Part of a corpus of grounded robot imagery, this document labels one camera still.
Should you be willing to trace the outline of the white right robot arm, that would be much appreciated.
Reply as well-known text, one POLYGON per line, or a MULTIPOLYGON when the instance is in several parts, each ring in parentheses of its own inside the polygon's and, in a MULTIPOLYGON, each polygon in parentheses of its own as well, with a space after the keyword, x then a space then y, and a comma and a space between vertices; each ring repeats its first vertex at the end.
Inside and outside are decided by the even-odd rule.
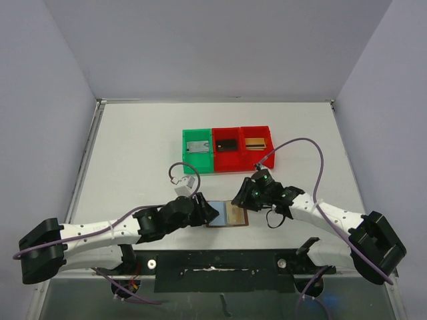
POLYGON ((315 200, 300 188, 284 187, 264 173, 246 177, 232 204, 249 211, 270 209, 283 218, 309 223, 336 235, 343 247, 324 247, 316 241, 297 256, 298 267, 311 273, 319 266, 354 269, 377 285, 391 284, 391 274, 407 250, 385 216, 347 211, 315 200))

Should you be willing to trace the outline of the brown leather card holder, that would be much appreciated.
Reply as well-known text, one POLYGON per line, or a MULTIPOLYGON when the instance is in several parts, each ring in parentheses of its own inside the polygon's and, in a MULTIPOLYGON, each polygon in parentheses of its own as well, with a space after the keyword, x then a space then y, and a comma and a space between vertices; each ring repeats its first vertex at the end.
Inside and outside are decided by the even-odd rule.
POLYGON ((248 213, 245 209, 232 205, 231 201, 209 201, 219 215, 206 225, 208 228, 246 227, 249 225, 248 213))

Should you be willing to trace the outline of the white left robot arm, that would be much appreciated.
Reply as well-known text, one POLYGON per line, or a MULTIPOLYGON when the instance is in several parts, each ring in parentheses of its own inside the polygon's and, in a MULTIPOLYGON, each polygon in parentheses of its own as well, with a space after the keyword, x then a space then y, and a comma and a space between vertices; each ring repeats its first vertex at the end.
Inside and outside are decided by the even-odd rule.
POLYGON ((86 224, 42 221, 19 241, 22 282, 44 282, 60 272, 100 269, 131 275, 138 265, 133 246, 163 239, 186 227, 207 225, 219 216, 202 193, 179 196, 165 205, 140 206, 116 220, 86 224))

